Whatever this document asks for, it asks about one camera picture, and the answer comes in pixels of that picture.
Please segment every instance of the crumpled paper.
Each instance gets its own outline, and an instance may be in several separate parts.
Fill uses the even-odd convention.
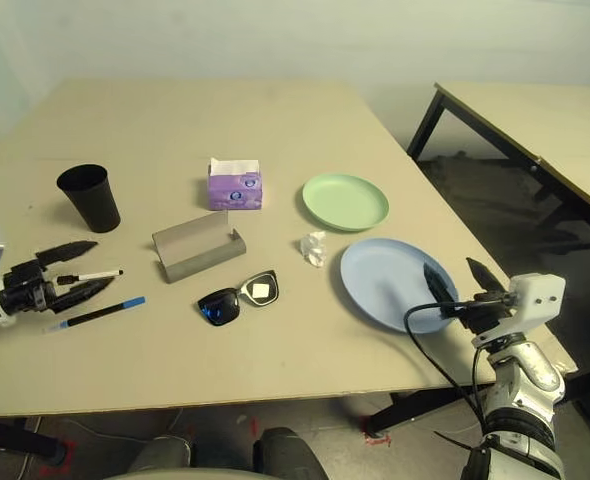
[[[313,232],[299,242],[299,250],[311,265],[321,268],[326,263],[326,232]]]

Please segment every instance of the black table leg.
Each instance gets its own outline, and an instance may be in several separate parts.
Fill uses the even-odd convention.
[[[590,393],[590,373],[568,378],[565,383],[566,395],[558,405],[572,402]],[[479,389],[483,390],[490,386],[490,384],[480,385]],[[463,386],[462,388],[467,394],[473,391],[471,386]],[[460,395],[454,388],[438,388],[435,390],[420,390],[406,397],[392,394],[391,398],[393,399],[393,405],[366,419],[364,432],[367,435],[377,437],[380,432],[395,425],[459,400]]]
[[[537,228],[542,230],[548,230],[555,228],[558,223],[567,220],[581,220],[581,217],[575,213],[574,210],[570,209],[565,204],[561,204],[553,212],[551,212],[544,220],[540,222]]]
[[[554,195],[566,205],[568,211],[575,212],[575,218],[579,217],[590,225],[590,204],[584,197],[572,188],[569,188],[568,185],[563,183],[546,168],[543,168],[540,158],[534,157],[531,152],[515,143],[503,132],[496,130],[495,127],[479,117],[476,113],[467,110],[465,106],[444,95],[439,90],[435,93],[433,101],[428,107],[419,128],[408,146],[407,153],[413,160],[417,162],[419,159],[422,150],[426,146],[426,142],[444,110],[447,110],[464,122],[484,140],[509,158],[510,161],[506,165],[510,165],[510,162],[512,162],[516,167],[529,172],[545,189],[537,193],[536,200],[541,201],[546,195]],[[568,219],[566,216],[560,217],[560,213],[561,210],[560,212],[554,212],[554,215],[548,219],[547,224],[550,225],[558,218]]]
[[[462,387],[466,393],[473,391],[472,387]],[[399,423],[419,417],[436,408],[443,407],[460,398],[454,388],[437,388],[434,390],[420,390],[407,397],[393,398],[393,405],[371,415],[364,424],[364,432],[370,437],[377,437],[379,432],[387,430]]]
[[[38,455],[53,465],[59,465],[66,457],[66,445],[57,439],[3,423],[0,423],[0,448]]]
[[[435,125],[439,121],[440,117],[442,116],[442,112],[444,111],[443,105],[444,94],[441,92],[436,92],[435,96],[433,97],[433,101],[426,110],[424,114],[424,118],[422,119],[422,123],[420,123],[419,128],[415,132],[411,143],[408,145],[406,149],[406,153],[408,156],[411,157],[413,160],[417,162],[419,160],[419,156],[422,154],[422,150],[426,146],[426,142],[430,138],[433,130],[435,130]]]

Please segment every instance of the plastic cup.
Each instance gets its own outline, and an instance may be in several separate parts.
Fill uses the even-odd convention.
[[[108,172],[101,165],[78,165],[57,178],[57,186],[73,202],[93,232],[110,232],[120,216],[108,183]]]

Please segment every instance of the sunglasses lens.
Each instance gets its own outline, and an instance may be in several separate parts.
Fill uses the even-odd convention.
[[[268,305],[279,296],[277,277],[273,272],[258,275],[244,285],[243,291],[255,305]]]
[[[216,327],[235,320],[239,315],[239,301],[235,289],[227,288],[197,302],[206,319]]]

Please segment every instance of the white wall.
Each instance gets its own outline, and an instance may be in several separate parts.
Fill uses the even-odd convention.
[[[37,80],[46,71],[35,69],[15,12],[0,2],[0,136],[7,133],[47,92],[52,82]]]
[[[0,22],[30,103],[71,76],[339,78],[404,146],[436,80],[590,84],[590,0],[0,0]],[[455,123],[428,155],[488,152]]]

